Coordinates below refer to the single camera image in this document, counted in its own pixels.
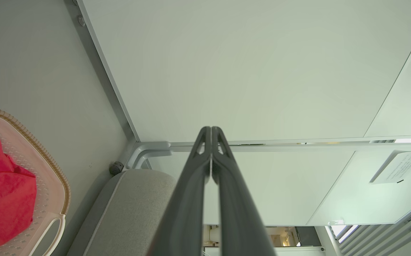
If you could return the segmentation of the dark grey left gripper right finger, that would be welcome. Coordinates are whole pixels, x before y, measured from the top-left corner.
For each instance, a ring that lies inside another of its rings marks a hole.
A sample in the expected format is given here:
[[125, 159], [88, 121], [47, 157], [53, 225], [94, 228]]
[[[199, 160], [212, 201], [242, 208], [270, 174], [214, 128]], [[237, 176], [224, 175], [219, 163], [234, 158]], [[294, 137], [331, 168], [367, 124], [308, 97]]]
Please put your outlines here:
[[221, 256], [276, 256], [224, 132], [212, 127], [212, 177], [219, 188]]

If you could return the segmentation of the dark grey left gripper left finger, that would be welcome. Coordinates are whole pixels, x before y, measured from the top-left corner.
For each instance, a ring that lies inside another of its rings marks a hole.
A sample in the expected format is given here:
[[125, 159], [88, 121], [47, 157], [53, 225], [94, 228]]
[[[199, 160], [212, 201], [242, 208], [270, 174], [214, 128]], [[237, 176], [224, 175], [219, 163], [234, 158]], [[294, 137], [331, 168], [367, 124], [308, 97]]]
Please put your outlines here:
[[148, 256], [202, 256], [204, 185], [210, 176], [212, 128], [201, 128]]

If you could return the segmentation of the black round knob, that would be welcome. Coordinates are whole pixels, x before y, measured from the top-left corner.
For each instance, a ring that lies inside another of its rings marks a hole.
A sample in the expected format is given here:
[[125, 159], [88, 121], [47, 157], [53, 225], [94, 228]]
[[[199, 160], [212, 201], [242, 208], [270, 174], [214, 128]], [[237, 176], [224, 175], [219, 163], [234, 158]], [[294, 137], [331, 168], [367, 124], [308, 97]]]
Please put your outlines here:
[[115, 176], [121, 173], [123, 169], [124, 169], [124, 164], [119, 161], [116, 161], [109, 166], [108, 171], [112, 176]]

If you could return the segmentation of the white perforated laundry basket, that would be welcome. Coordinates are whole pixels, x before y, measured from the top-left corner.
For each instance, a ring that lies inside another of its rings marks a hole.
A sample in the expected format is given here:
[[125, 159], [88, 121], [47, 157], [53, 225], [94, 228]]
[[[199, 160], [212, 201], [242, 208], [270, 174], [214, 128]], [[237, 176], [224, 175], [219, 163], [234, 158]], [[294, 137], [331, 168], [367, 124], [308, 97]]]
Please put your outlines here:
[[37, 196], [33, 222], [12, 240], [0, 246], [0, 256], [33, 256], [51, 226], [59, 227], [43, 256], [51, 256], [66, 226], [71, 201], [70, 184], [49, 152], [17, 118], [0, 109], [0, 141], [3, 152], [36, 176]]

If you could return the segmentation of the grey window blinds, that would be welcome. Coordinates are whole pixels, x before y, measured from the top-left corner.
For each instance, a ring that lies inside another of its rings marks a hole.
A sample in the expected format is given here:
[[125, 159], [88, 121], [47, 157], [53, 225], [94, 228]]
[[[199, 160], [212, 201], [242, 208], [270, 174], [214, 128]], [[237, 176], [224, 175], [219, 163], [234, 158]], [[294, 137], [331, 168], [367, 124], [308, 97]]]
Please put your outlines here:
[[411, 242], [411, 212], [394, 224], [346, 226], [335, 241], [341, 256], [389, 256]]

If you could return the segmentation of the white paper notice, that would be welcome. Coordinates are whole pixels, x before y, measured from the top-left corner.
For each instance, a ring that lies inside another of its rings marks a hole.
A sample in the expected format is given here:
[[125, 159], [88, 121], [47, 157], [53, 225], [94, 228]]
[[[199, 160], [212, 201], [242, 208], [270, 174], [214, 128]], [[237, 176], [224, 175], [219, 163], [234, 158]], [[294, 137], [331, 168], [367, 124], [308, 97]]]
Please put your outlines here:
[[370, 184], [399, 183], [411, 172], [411, 151], [393, 151], [375, 175]]

